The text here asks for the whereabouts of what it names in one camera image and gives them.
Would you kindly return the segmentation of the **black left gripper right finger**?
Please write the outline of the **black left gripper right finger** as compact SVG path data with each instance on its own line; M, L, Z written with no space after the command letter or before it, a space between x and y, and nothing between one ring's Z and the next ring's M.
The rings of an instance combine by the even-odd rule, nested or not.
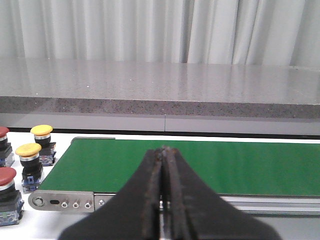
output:
M162 194L174 240L279 240L268 224L208 187L175 148L162 150Z

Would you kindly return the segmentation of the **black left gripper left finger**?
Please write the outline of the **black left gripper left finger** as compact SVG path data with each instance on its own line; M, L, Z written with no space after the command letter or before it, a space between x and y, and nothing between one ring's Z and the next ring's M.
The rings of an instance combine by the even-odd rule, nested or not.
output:
M137 170L106 204L67 227L60 240L158 240L162 162L148 150Z

